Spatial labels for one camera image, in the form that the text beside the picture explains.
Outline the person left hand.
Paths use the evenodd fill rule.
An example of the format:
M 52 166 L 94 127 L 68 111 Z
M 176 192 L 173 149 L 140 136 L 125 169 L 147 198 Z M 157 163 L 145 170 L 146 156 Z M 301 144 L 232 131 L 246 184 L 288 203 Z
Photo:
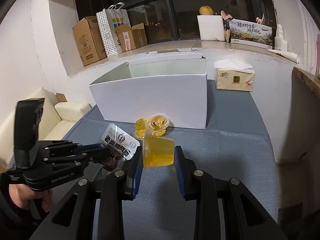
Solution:
M 53 208 L 53 192 L 51 189 L 43 192 L 35 192 L 24 184 L 10 184 L 9 196 L 11 201 L 21 209 L 27 209 L 29 202 L 34 199 L 41 199 L 41 206 L 45 212 Z

